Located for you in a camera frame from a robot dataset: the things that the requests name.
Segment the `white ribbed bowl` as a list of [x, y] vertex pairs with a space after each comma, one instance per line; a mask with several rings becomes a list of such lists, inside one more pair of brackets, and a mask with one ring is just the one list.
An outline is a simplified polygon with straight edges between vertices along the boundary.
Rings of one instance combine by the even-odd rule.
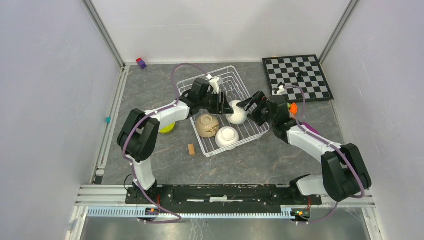
[[248, 113], [243, 108], [237, 106], [237, 104], [241, 102], [241, 100], [232, 100], [229, 103], [229, 106], [233, 110], [233, 113], [226, 114], [225, 118], [230, 124], [242, 125], [247, 120]]

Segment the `beige ceramic bowl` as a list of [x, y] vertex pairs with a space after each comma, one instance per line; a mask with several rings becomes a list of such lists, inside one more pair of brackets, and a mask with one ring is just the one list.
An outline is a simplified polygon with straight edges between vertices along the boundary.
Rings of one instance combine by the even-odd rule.
[[200, 137], [211, 138], [219, 131], [220, 123], [214, 115], [205, 113], [196, 119], [195, 129]]

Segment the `yellow bowl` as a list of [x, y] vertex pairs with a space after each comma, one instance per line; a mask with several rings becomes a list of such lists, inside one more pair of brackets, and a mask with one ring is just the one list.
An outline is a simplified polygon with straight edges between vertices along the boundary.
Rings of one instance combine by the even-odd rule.
[[160, 129], [158, 132], [160, 134], [169, 134], [169, 133], [171, 133], [173, 131], [173, 129], [175, 128], [175, 126], [176, 126], [176, 123], [173, 122], [173, 123], [165, 126], [164, 128]]

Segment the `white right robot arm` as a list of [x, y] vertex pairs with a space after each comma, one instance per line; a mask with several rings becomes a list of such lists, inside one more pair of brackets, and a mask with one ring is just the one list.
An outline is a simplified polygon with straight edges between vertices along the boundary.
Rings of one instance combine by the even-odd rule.
[[309, 154], [321, 164], [320, 175], [301, 176], [289, 189], [289, 199], [302, 204], [309, 196], [327, 195], [336, 202], [347, 198], [362, 198], [372, 186], [372, 180], [359, 148], [352, 144], [330, 141], [307, 127], [294, 116], [294, 107], [283, 95], [266, 97], [258, 91], [236, 104], [248, 113], [248, 118], [261, 126], [267, 123], [274, 135], [291, 146]]

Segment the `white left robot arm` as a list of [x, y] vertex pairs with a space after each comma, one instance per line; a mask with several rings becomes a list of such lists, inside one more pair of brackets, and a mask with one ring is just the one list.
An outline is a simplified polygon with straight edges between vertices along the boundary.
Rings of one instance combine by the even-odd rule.
[[139, 188], [137, 196], [145, 204], [151, 204], [157, 198], [157, 190], [153, 187], [157, 181], [153, 175], [151, 155], [160, 129], [187, 120], [200, 110], [213, 115], [233, 114], [226, 92], [220, 90], [222, 82], [221, 77], [210, 80], [197, 78], [189, 90], [170, 104], [148, 111], [135, 108], [128, 115], [117, 144], [122, 149], [123, 157], [130, 162], [134, 184]]

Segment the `white smooth bowl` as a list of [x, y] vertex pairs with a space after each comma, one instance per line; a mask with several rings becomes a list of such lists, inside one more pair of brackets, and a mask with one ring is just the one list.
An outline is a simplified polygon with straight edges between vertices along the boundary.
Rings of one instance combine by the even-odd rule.
[[236, 148], [236, 143], [240, 140], [237, 130], [230, 126], [222, 127], [215, 135], [215, 143], [219, 148], [227, 148], [233, 150]]

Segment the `orange toy block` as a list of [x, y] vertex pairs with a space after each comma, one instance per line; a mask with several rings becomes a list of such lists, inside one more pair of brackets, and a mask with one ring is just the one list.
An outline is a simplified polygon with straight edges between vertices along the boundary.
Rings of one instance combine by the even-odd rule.
[[289, 112], [290, 112], [292, 115], [296, 115], [296, 114], [297, 114], [297, 112], [298, 112], [298, 106], [297, 106], [297, 104], [296, 104], [296, 103], [291, 103], [291, 104], [289, 105]]

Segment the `small wooden block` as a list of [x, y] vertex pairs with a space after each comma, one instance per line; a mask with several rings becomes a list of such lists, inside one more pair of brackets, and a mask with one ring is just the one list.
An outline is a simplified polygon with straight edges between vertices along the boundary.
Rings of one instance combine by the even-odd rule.
[[188, 145], [188, 153], [190, 156], [194, 156], [196, 154], [195, 146], [193, 143]]

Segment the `magenta plastic object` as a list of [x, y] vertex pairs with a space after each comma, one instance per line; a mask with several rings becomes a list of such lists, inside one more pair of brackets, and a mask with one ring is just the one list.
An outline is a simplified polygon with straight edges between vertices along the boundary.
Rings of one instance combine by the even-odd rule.
[[320, 133], [314, 127], [312, 127], [311, 125], [309, 125], [308, 123], [303, 122], [302, 125], [304, 127], [306, 127], [308, 130], [312, 131], [313, 133], [315, 133], [317, 135], [320, 135]]

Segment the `black white chessboard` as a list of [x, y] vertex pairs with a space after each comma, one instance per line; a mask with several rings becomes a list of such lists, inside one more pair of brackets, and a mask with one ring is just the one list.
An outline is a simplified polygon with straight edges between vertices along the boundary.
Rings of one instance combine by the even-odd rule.
[[[300, 87], [306, 102], [334, 99], [319, 59], [314, 54], [267, 57], [262, 59], [262, 64], [271, 94], [274, 86], [283, 83]], [[300, 71], [304, 72], [304, 76], [297, 78]]]

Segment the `red purple toy block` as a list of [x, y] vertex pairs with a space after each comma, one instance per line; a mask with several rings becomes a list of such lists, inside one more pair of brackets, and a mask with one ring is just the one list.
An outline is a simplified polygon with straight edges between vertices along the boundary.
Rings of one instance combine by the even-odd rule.
[[136, 63], [141, 69], [145, 69], [147, 67], [146, 62], [140, 57], [136, 59]]

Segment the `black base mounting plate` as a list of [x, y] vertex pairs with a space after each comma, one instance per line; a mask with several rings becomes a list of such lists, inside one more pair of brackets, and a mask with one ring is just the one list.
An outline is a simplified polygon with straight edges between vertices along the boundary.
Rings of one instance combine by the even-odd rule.
[[126, 188], [125, 203], [147, 205], [148, 215], [161, 214], [272, 214], [281, 206], [310, 207], [310, 196], [277, 184], [154, 185], [145, 194]]

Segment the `aluminium frame rail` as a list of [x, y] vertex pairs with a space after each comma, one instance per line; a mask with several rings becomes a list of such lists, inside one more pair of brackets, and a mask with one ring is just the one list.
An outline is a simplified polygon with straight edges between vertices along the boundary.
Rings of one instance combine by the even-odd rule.
[[[108, 112], [108, 115], [106, 116], [106, 118], [111, 117], [111, 122], [110, 124], [107, 124], [106, 118], [104, 120], [105, 129], [101, 138], [101, 144], [99, 145], [97, 150], [95, 165], [92, 170], [92, 176], [87, 184], [89, 187], [101, 186], [130, 68], [131, 67], [129, 65], [124, 66], [119, 75], [116, 90], [112, 98], [110, 110]], [[88, 210], [89, 208], [87, 206], [78, 206], [77, 204], [74, 205], [69, 223], [69, 228], [67, 229], [65, 235], [66, 240], [80, 239], [84, 229]]]

